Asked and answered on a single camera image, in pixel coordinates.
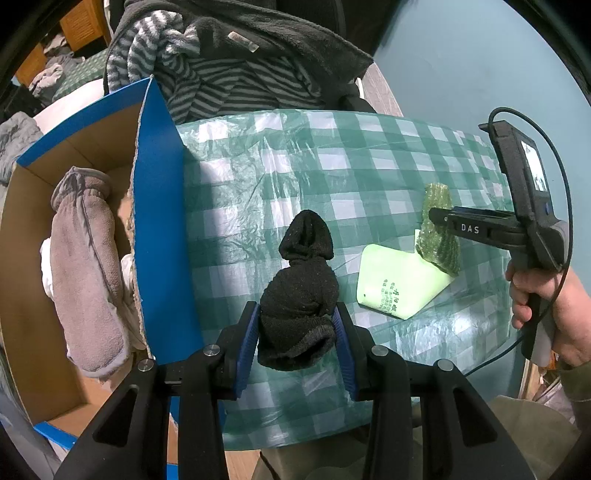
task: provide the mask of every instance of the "plastic tablecloth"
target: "plastic tablecloth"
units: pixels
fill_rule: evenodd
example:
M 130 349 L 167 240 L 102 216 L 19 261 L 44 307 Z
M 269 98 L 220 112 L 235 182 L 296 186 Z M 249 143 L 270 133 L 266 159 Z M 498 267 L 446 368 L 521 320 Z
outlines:
M 509 335 L 508 254 L 460 240 L 461 272 L 427 307 L 400 320 L 357 304 L 367 244 L 412 251 L 424 186 L 450 187 L 454 205 L 512 210 L 493 149 L 474 135 L 405 118 L 280 110 L 180 125 L 184 194 L 197 313 L 206 343 L 238 321 L 287 266 L 278 246 L 293 217 L 317 212 L 332 234 L 329 262 L 353 322 L 407 360 L 481 363 Z M 226 449 L 303 442 L 371 419 L 353 402 L 334 349 L 296 372 L 252 367 L 237 402 L 226 402 Z

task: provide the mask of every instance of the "human hand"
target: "human hand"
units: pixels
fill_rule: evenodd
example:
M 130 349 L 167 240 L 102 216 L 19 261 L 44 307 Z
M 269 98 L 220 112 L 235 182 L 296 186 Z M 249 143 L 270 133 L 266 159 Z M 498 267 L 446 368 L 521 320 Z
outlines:
M 562 274 L 537 268 L 516 272 L 512 262 L 509 262 L 505 278 L 511 282 L 511 323 L 519 330 L 531 320 L 531 308 L 527 306 L 530 293 L 537 293 L 546 300 L 551 299 Z M 554 303 L 553 315 L 557 328 L 553 350 L 573 367 L 591 361 L 591 299 L 572 269 L 569 269 Z

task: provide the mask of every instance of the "sleeve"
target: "sleeve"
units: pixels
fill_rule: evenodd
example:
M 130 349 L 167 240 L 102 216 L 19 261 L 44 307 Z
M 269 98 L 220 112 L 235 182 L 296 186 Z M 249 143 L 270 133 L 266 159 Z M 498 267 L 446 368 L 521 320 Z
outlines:
M 591 362 L 571 367 L 558 363 L 564 393 L 573 406 L 577 427 L 584 431 L 591 426 Z

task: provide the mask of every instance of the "metal screw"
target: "metal screw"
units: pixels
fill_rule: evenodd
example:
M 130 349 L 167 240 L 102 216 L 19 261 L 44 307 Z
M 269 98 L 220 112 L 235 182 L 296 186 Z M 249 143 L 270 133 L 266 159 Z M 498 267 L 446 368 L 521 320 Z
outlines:
M 205 356 L 216 356 L 221 351 L 222 349 L 219 347 L 219 345 L 216 345 L 215 343 L 203 347 L 203 354 Z
M 375 356 L 386 356 L 388 355 L 388 347 L 385 347 L 384 345 L 374 345 L 371 347 L 371 352 Z
M 454 367 L 453 362 L 447 358 L 437 360 L 437 366 L 439 367 L 439 370 L 443 370 L 444 372 L 451 372 Z
M 148 370 L 152 370 L 154 367 L 154 360 L 151 358 L 147 358 L 145 360 L 140 360 L 138 362 L 138 370 L 140 372 L 147 372 Z

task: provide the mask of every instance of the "small screen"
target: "small screen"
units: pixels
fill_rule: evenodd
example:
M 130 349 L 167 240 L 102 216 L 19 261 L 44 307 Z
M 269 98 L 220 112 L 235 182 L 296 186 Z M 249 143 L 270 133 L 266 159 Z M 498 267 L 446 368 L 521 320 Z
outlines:
M 521 146 L 525 152 L 525 158 L 527 163 L 530 165 L 531 176 L 534 178 L 535 189 L 540 192 L 547 192 L 548 187 L 546 186 L 546 177 L 544 177 L 544 170 L 542 170 L 542 164 L 538 152 L 534 147 L 529 146 L 525 142 L 521 142 Z

